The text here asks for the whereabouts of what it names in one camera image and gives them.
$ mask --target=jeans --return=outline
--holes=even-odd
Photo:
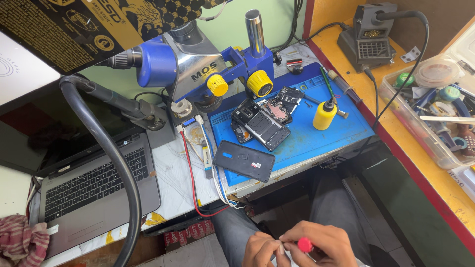
[[[355,257],[372,266],[370,248],[353,201],[341,179],[331,170],[320,170],[314,179],[309,221],[342,228],[350,238]],[[228,208],[211,217],[219,244],[230,267],[241,267],[247,240],[259,231],[243,209]]]

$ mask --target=yellow plastic bottle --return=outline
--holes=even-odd
[[[338,108],[333,102],[333,98],[318,105],[315,117],[313,117],[313,126],[318,130],[325,130],[332,123]]]

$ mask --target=white desk surface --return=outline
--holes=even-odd
[[[316,56],[307,46],[298,43],[284,49],[280,54],[282,56],[282,64],[280,66],[274,65],[275,77],[279,77],[288,73],[285,62],[289,59],[302,58],[303,66],[313,62],[319,62]],[[239,93],[239,88],[242,88],[243,90],[244,87],[242,84],[240,86],[238,84],[240,84],[240,82],[234,82],[232,84],[233,87],[230,86],[225,97]],[[204,118],[204,120],[207,134],[212,142],[213,151],[216,151],[217,148],[208,118]],[[190,138],[192,137],[192,129],[194,126],[195,125],[192,124],[186,128],[187,136]],[[195,209],[193,205],[193,195],[191,192],[190,171],[188,168],[186,155],[184,154],[183,140],[179,133],[176,133],[176,136],[177,137],[173,142],[152,150],[162,204],[156,211],[147,214],[147,220],[142,225],[142,231]],[[202,157],[201,145],[195,144],[194,146]],[[311,167],[317,158],[324,158],[329,154],[331,154],[331,152],[274,171],[271,173],[271,178],[266,184],[256,182],[255,180],[249,180],[232,187],[228,187],[228,183],[226,182],[226,177],[222,169],[220,170],[220,178],[226,190],[226,195],[236,194],[238,197],[242,197],[264,186],[272,184],[279,179],[284,179],[298,172],[306,170]],[[195,177],[197,195],[201,204],[205,205],[218,200],[219,196],[213,180],[208,180],[205,178],[203,163],[191,149],[190,158],[193,174]],[[54,267],[110,244],[114,241],[123,239],[127,235],[128,227],[128,223],[124,224],[74,248],[68,249],[54,257],[46,259],[43,261],[41,266]]]

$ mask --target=striped cloth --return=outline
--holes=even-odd
[[[30,228],[24,215],[0,219],[0,267],[39,267],[48,244],[46,223]]]

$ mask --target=gold black poster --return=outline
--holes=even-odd
[[[201,16],[223,0],[0,0],[0,30],[71,75]]]

